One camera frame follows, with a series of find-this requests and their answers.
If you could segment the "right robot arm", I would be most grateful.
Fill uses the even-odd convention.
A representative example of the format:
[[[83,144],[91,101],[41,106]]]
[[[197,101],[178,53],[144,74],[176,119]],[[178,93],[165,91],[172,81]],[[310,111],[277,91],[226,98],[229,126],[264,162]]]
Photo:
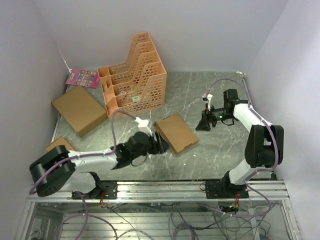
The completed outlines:
[[[284,128],[274,125],[260,116],[248,100],[240,99],[236,89],[223,92],[223,106],[215,108],[211,104],[212,95],[206,93],[201,98],[205,108],[201,112],[196,131],[210,131],[218,122],[240,122],[248,130],[244,149],[244,159],[234,169],[227,171],[221,180],[205,183],[206,194],[214,197],[243,197],[246,182],[260,172],[272,172],[283,161]]]

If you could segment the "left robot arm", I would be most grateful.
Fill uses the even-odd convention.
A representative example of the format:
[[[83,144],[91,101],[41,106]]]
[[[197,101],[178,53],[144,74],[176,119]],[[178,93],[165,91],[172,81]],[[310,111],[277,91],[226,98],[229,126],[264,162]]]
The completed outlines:
[[[118,170],[141,156],[163,154],[170,145],[156,131],[138,131],[127,142],[102,151],[79,152],[58,145],[29,166],[33,179],[30,195],[48,197],[58,191],[80,192],[91,199],[102,193],[98,171]]]

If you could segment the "brown cardboard box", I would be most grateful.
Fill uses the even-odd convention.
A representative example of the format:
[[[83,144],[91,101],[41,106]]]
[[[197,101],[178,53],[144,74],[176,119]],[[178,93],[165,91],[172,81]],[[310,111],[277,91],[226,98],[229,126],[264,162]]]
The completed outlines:
[[[156,121],[153,125],[176,155],[190,149],[199,141],[178,113]]]

